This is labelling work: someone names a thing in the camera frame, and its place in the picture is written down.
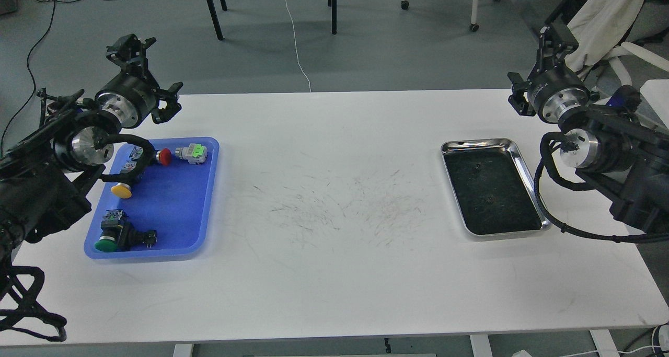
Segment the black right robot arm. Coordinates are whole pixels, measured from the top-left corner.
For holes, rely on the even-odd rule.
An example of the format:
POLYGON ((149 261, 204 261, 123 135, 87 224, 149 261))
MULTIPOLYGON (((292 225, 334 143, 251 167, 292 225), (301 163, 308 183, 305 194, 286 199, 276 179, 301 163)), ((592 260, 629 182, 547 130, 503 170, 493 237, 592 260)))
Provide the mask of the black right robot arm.
POLYGON ((540 211, 560 231, 615 243, 658 243, 667 240, 667 134, 640 123, 640 93, 621 86, 604 105, 592 102, 583 81, 566 65, 578 42, 567 27, 545 23, 539 33, 537 62, 527 79, 508 73, 509 103, 521 116, 538 116, 556 124, 542 136, 540 162, 534 175, 535 199, 543 172, 573 192, 596 190, 610 202, 616 221, 640 235, 606 236, 580 230, 540 211))

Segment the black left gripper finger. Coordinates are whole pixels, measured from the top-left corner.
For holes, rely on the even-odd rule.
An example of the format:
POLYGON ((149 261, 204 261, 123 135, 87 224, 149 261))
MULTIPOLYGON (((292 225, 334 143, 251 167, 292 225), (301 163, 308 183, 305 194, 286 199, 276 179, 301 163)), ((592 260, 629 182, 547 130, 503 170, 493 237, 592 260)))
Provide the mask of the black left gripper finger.
POLYGON ((121 73, 138 78, 148 78, 148 59, 146 50, 151 47, 157 39, 147 38, 142 41, 136 34, 128 34, 107 47, 106 57, 110 62, 120 68, 121 73))
POLYGON ((178 102, 178 92, 183 86, 182 82, 173 83, 168 89, 153 88, 151 92, 157 98, 157 106, 151 110, 154 124, 167 123, 181 111, 182 106, 178 102))

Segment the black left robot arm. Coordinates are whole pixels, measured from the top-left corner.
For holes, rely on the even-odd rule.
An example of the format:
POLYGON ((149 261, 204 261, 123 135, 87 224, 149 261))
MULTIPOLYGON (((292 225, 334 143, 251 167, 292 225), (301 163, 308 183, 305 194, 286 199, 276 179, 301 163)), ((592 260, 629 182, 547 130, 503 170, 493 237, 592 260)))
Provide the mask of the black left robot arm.
POLYGON ((39 128, 19 141, 2 158, 2 296, 14 309, 2 309, 2 330, 29 334, 49 342, 64 342, 66 319, 38 303, 44 273, 19 266, 12 253, 24 242, 69 229, 91 211, 86 195, 96 181, 134 184, 147 166, 168 166, 168 149, 124 134, 146 117, 166 123, 181 111, 181 82, 168 89, 158 85, 148 68, 146 51, 155 38, 135 34, 107 47, 107 59, 120 68, 94 98, 55 97, 45 89, 39 128))

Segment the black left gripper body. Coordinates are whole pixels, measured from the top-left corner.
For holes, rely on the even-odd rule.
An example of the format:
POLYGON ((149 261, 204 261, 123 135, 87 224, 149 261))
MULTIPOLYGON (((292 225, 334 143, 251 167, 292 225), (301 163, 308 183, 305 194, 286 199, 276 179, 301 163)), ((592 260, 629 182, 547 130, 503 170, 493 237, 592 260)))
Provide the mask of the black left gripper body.
POLYGON ((94 101, 117 116, 123 128, 136 128, 158 105, 155 79, 119 73, 97 92, 94 101))

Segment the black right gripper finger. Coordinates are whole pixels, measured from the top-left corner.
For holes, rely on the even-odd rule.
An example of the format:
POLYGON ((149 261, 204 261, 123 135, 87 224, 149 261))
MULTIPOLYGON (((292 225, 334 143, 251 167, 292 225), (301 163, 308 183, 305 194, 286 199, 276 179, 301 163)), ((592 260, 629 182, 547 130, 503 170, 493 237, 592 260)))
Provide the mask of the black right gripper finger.
POLYGON ((539 31, 538 69, 555 68, 578 47, 578 41, 566 25, 546 23, 539 31))
POLYGON ((525 80, 519 73, 508 73, 508 79, 511 81, 512 94, 508 97, 508 102, 519 116, 533 117, 537 112, 531 106, 525 97, 531 84, 525 80))

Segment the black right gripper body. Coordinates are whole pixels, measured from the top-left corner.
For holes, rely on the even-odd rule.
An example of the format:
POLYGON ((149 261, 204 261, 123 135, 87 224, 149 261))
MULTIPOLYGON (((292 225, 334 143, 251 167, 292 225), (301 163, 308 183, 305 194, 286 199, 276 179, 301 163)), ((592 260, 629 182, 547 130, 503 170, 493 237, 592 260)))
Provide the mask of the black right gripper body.
POLYGON ((557 124, 564 112, 590 100, 583 82, 563 63, 544 71, 533 69, 528 80, 528 102, 545 123, 557 124))

